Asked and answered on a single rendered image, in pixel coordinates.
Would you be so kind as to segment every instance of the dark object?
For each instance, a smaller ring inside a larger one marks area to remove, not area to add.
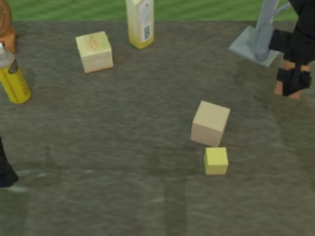
[[[274,30],[269,49],[284,53],[283,58],[295,63],[292,70],[279,69],[277,80],[283,82],[283,96],[308,89],[312,78],[301,66],[315,60],[315,0],[289,0],[298,15],[292,33]]]
[[[18,180],[19,177],[14,172],[12,166],[6,159],[2,140],[0,137],[0,188],[11,187]]]

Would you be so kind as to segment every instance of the green wall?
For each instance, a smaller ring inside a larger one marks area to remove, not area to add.
[[[8,0],[13,20],[125,20],[125,0]],[[155,0],[156,20],[256,20],[262,0]],[[292,9],[275,20],[296,20]]]

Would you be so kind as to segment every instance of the round wooden disc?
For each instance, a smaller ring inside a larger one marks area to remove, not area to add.
[[[0,35],[5,33],[11,26],[12,14],[6,0],[0,0]]]

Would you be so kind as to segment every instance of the yellow cube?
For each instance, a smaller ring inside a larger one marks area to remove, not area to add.
[[[206,175],[224,175],[228,167],[225,147],[208,147],[204,156]]]
[[[111,68],[112,48],[104,31],[75,38],[85,73]]]
[[[211,147],[218,147],[229,113],[229,108],[201,101],[192,121],[190,139]]]

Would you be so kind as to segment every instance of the gray square base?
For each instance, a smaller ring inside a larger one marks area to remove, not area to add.
[[[239,55],[240,57],[243,57],[258,65],[268,68],[280,53],[271,50],[266,61],[258,61],[254,55],[251,46],[251,39],[254,37],[254,34],[255,28],[248,26],[228,49],[229,51],[235,53],[236,55]]]

